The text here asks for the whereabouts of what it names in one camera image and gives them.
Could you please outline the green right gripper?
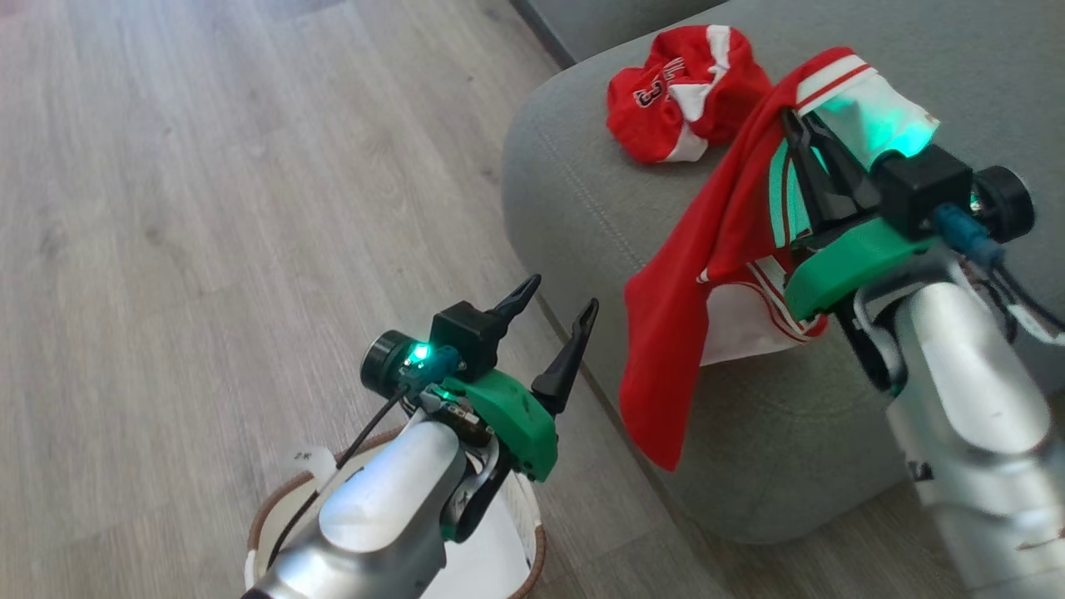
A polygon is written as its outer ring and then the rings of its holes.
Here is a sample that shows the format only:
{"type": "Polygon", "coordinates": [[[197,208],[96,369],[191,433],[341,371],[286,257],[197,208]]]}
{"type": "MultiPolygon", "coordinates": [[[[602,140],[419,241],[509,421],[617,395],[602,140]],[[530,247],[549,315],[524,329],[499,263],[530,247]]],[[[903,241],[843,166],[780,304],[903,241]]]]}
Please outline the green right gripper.
{"type": "MultiPolygon", "coordinates": [[[[866,220],[876,212],[879,195],[867,168],[825,122],[787,107],[782,111],[782,126],[810,221],[806,236],[823,239],[831,226],[866,220]]],[[[841,300],[932,245],[934,234],[913,241],[886,220],[865,221],[794,268],[785,285],[785,304],[792,317],[803,321],[829,314],[841,300]]]]}

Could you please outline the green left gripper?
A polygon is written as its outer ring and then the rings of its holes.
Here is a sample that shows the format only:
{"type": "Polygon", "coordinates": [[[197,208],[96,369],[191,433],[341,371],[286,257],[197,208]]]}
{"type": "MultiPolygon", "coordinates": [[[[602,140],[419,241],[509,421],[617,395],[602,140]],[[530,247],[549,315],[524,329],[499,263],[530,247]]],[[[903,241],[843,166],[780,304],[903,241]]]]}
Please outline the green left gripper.
{"type": "MultiPolygon", "coordinates": [[[[532,274],[484,312],[489,315],[491,339],[499,341],[508,334],[513,320],[532,302],[541,280],[540,274],[532,274]]],[[[482,463],[478,484],[505,477],[507,471],[539,482],[547,480],[558,458],[553,417],[564,412],[599,311],[596,297],[581,308],[569,341],[532,381],[531,394],[498,370],[472,383],[446,378],[442,370],[419,373],[419,407],[456,433],[460,448],[482,463]]]]}

